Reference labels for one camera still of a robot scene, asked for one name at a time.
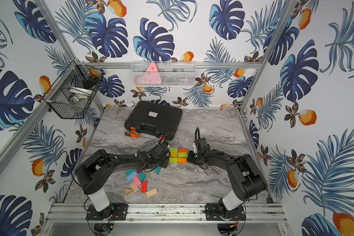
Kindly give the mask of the orange rectangular block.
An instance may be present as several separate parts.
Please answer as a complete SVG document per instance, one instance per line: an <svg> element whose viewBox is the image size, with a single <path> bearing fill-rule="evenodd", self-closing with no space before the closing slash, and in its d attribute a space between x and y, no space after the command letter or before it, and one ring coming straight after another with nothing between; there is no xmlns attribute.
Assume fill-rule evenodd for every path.
<svg viewBox="0 0 354 236"><path fill-rule="evenodd" d="M178 158L178 163L187 163L187 158Z"/></svg>

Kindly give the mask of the light green narrow block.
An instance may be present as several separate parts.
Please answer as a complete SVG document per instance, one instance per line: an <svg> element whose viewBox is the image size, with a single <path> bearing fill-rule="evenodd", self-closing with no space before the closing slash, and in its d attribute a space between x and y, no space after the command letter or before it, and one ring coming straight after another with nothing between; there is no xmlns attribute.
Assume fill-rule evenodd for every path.
<svg viewBox="0 0 354 236"><path fill-rule="evenodd" d="M188 154L186 152L179 152L178 153L178 158L187 158Z"/></svg>

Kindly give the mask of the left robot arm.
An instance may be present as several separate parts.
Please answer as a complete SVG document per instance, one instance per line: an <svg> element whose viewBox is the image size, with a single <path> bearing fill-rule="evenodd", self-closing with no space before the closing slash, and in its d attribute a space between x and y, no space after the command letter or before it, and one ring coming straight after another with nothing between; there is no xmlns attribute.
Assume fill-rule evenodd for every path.
<svg viewBox="0 0 354 236"><path fill-rule="evenodd" d="M169 148L162 143L134 154L112 154L100 149L75 168L75 176L95 211L102 212L110 205L103 187L114 172L166 168L170 154Z"/></svg>

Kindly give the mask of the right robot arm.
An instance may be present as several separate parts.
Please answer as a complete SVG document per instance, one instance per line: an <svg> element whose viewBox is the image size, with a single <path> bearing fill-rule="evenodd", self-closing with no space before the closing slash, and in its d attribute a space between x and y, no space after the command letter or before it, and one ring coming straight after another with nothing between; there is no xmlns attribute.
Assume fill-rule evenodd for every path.
<svg viewBox="0 0 354 236"><path fill-rule="evenodd" d="M233 211L267 189L267 182L250 155L235 156L211 149L205 138L194 141L193 151L189 152L187 162L198 165L203 170L214 166L227 172L232 190L219 200L223 210Z"/></svg>

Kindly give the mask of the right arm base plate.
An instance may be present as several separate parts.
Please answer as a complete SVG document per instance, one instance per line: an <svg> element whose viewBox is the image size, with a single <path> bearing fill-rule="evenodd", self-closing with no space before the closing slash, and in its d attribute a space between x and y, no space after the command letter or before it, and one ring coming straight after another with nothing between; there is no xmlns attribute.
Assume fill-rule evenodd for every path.
<svg viewBox="0 0 354 236"><path fill-rule="evenodd" d="M206 204L203 210L207 221L245 221L246 213L244 205L228 210L221 203Z"/></svg>

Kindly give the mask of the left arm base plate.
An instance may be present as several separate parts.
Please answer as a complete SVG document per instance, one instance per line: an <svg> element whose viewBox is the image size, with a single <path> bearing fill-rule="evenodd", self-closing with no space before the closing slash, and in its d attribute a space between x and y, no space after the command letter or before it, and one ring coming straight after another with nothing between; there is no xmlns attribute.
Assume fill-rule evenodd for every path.
<svg viewBox="0 0 354 236"><path fill-rule="evenodd" d="M97 211L93 204L91 204L88 208L88 213L86 216L86 220L88 221L113 221L126 220L128 210L128 204L124 203L110 203L108 207L106 207L102 211Z"/></svg>

